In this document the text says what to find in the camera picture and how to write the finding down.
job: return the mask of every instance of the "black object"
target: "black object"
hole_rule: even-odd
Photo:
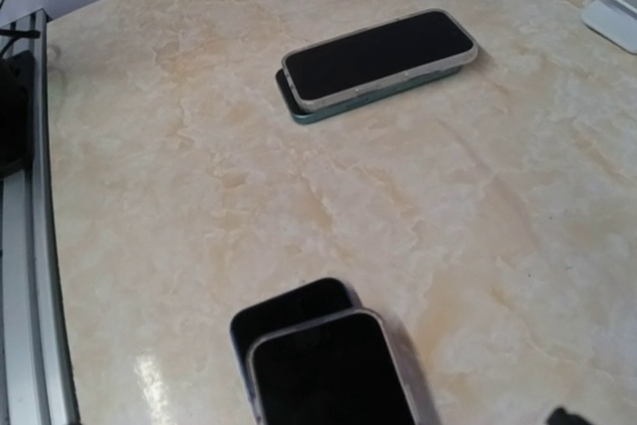
[[[23,52],[0,60],[0,178],[31,164],[35,59]]]
[[[292,53],[284,58],[284,65],[303,103],[474,48],[473,40],[447,13],[431,10]]]
[[[563,408],[556,409],[546,419],[547,425],[591,425],[579,415],[572,415]]]
[[[11,49],[13,44],[15,44],[20,39],[34,40],[34,39],[40,38],[40,32],[37,30],[22,31],[22,30],[0,29],[0,35],[3,37],[9,38],[9,41],[5,43],[2,49],[0,50],[0,59],[3,59],[4,55],[7,52],[9,52],[9,49]]]
[[[380,323],[356,312],[260,343],[251,367],[268,425],[414,425]]]
[[[337,279],[325,278],[236,314],[230,323],[230,335],[250,397],[252,398],[252,387],[247,380],[246,359],[250,346],[258,338],[266,333],[345,311],[353,306],[353,297],[346,285]]]

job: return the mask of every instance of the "stacked phones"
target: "stacked phones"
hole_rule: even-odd
[[[477,55],[451,15],[427,10],[291,52],[277,83],[293,118],[309,123],[452,75]]]
[[[252,306],[231,335],[257,421],[416,425],[381,317],[336,279]]]

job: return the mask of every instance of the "silver phone frame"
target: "silver phone frame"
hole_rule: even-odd
[[[445,59],[440,59],[435,62],[431,62],[429,64],[421,65],[410,70],[398,72],[388,77],[375,80],[373,82],[368,82],[366,84],[362,84],[362,85],[353,87],[351,89],[343,90],[342,92],[337,92],[335,94],[331,94],[326,97],[321,97],[320,99],[306,100],[299,95],[299,92],[297,91],[297,88],[295,87],[292,75],[290,74],[290,71],[288,70],[288,66],[287,66],[288,58],[291,57],[292,55],[299,54],[301,52],[313,49],[315,47],[319,47],[321,45],[329,44],[336,40],[344,39],[346,37],[352,37],[354,35],[358,35],[368,30],[377,29],[385,25],[395,24],[397,22],[401,22],[403,20],[407,20],[412,17],[417,17],[419,15],[424,15],[424,14],[429,14],[434,12],[439,12],[446,15],[456,25],[456,27],[458,27],[460,31],[464,33],[469,38],[469,40],[471,40],[471,42],[473,43],[472,48],[469,49],[467,52],[463,52],[458,55],[447,57]],[[347,34],[340,35],[338,37],[333,37],[331,39],[318,42],[316,44],[312,44],[307,47],[293,50],[283,57],[282,65],[283,65],[283,72],[286,76],[286,80],[288,81],[288,85],[290,86],[290,90],[292,91],[292,95],[294,96],[299,106],[307,111],[316,111],[326,106],[340,104],[342,102],[346,102],[348,100],[361,97],[365,94],[369,94],[370,92],[375,92],[378,90],[382,90],[382,89],[386,89],[386,88],[398,85],[402,82],[405,82],[413,78],[422,77],[424,75],[432,74],[434,72],[450,70],[456,67],[462,67],[464,65],[467,65],[473,62],[477,56],[478,56],[478,44],[476,40],[471,36],[471,34],[469,34],[469,32],[467,32],[467,30],[462,25],[460,25],[460,23],[456,19],[454,19],[451,16],[451,14],[449,14],[449,12],[443,9],[427,9],[420,12],[416,12],[414,14],[399,17],[397,19],[390,20],[388,22],[383,22],[381,24],[377,24],[372,27],[366,27],[363,29],[356,30],[354,32],[349,32]]]
[[[409,384],[405,380],[403,373],[401,371],[401,367],[399,366],[399,362],[396,359],[396,353],[394,350],[394,346],[392,345],[391,338],[387,333],[384,321],[382,317],[367,308],[352,308],[347,311],[341,311],[339,313],[330,314],[329,316],[325,316],[323,318],[308,320],[307,322],[303,322],[297,325],[293,325],[281,330],[277,330],[276,332],[268,333],[262,337],[260,337],[255,343],[253,343],[248,350],[248,373],[250,374],[250,381],[252,382],[253,390],[254,390],[254,401],[252,402],[252,409],[255,414],[255,418],[260,425],[268,425],[268,420],[265,416],[263,407],[261,405],[261,390],[259,388],[259,382],[257,381],[257,377],[254,369],[254,354],[257,348],[263,343],[272,340],[274,338],[282,337],[284,335],[288,335],[290,333],[298,332],[301,330],[307,330],[309,328],[316,327],[318,325],[323,325],[324,323],[332,322],[335,320],[343,319],[349,316],[353,316],[354,314],[364,314],[366,316],[370,316],[378,322],[378,326],[382,331],[383,338],[385,339],[385,344],[387,345],[387,349],[389,350],[389,356],[391,357],[391,361],[394,365],[394,370],[396,371],[396,376],[398,377],[398,381],[400,382],[400,386],[402,392],[405,397],[405,401],[407,402],[407,407],[411,413],[411,417],[414,421],[415,425],[423,425],[420,420],[420,416],[418,414],[418,409],[414,402],[413,395],[411,394],[411,390],[409,388]]]

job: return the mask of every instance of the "black screen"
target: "black screen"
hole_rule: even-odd
[[[268,425],[413,425],[378,322],[354,314],[268,340],[253,356]]]
[[[250,346],[262,335],[344,311],[353,306],[346,286],[333,278],[320,279],[245,309],[234,316],[230,332],[241,371],[246,378]]]
[[[316,100],[468,52],[473,41],[443,12],[427,12],[290,55],[297,93]]]

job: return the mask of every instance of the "marble surface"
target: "marble surface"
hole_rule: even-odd
[[[53,22],[84,423],[253,423],[230,319],[323,276],[402,324],[443,425],[634,423],[637,58],[586,1],[104,0]],[[434,7],[474,65],[291,121],[286,52]]]

